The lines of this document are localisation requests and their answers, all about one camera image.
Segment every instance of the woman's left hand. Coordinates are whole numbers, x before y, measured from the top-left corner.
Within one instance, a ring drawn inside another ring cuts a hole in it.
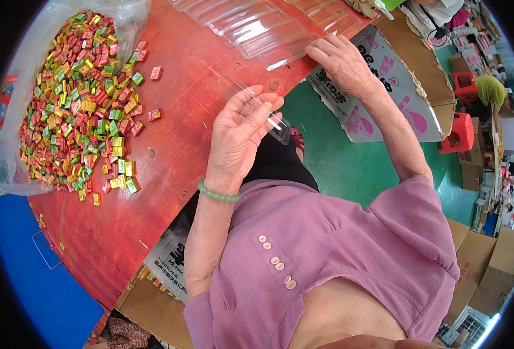
[[[267,122],[270,112],[284,104],[278,94],[262,93],[261,85],[250,89],[263,105],[251,112],[246,103],[252,98],[242,91],[230,98],[214,122],[205,187],[220,194],[238,193],[241,181],[253,166],[261,139],[272,128]]]

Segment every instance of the person in green shirt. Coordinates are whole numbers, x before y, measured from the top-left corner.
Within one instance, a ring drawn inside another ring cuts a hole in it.
[[[504,112],[514,110],[513,95],[505,91],[504,85],[491,75],[482,75],[476,78],[479,101],[467,104],[467,113],[471,117],[478,117],[481,121],[488,121],[491,115],[494,122],[499,123],[500,109]]]

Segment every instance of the woman's right hand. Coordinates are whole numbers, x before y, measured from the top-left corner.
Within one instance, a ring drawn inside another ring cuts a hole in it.
[[[342,35],[328,34],[312,41],[306,53],[323,66],[340,88],[360,100],[371,97],[380,87],[385,90],[356,46]]]

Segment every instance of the blouse sleeve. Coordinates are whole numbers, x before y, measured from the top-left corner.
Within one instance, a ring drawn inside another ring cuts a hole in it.
[[[455,245],[442,203],[430,180],[419,175],[379,194],[366,211],[396,234],[458,278]],[[435,245],[440,252],[435,253]]]
[[[195,349],[216,348],[212,334],[214,315],[212,314],[210,292],[193,297],[185,306],[183,317],[185,317]]]

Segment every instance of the plastic bag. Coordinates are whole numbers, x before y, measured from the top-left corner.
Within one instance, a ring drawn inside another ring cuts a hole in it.
[[[150,12],[151,0],[51,0],[26,32],[9,66],[18,76],[10,98],[3,128],[0,130],[0,186],[10,194],[36,195],[52,188],[43,180],[28,181],[26,165],[20,159],[18,129],[32,98],[36,74],[45,62],[51,40],[67,18],[79,10],[92,10],[114,20],[114,36],[119,42],[120,66],[135,49]]]

